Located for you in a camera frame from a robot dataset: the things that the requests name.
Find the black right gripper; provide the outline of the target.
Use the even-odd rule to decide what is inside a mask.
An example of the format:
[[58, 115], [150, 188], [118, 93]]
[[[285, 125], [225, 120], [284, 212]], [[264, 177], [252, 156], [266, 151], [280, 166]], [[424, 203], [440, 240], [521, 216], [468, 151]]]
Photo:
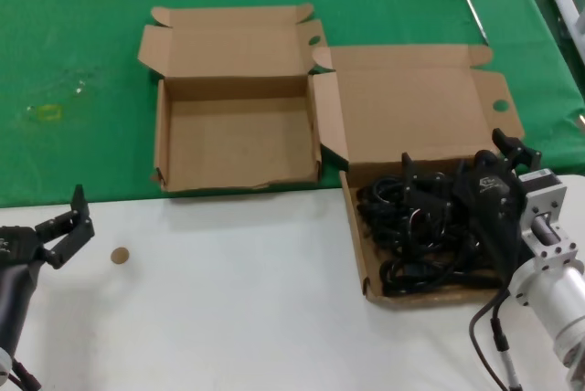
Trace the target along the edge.
[[493, 129], [492, 141], [501, 154], [479, 151], [452, 179], [443, 173], [422, 174], [407, 153], [401, 155], [402, 203], [440, 221], [452, 219], [452, 196], [468, 216], [470, 231], [492, 262], [495, 272], [509, 282], [522, 248], [519, 227], [522, 202], [514, 176], [540, 169], [542, 153], [522, 140]]

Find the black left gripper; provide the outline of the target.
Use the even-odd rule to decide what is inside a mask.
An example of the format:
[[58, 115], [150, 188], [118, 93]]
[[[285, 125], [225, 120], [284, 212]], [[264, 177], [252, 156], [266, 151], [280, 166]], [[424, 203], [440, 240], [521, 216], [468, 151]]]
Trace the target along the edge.
[[1, 267], [28, 264], [38, 259], [39, 239], [42, 243], [61, 238], [52, 249], [46, 249], [45, 261], [54, 269], [62, 268], [93, 237], [89, 204], [82, 185], [76, 185], [69, 203], [70, 210], [32, 227], [1, 227]]

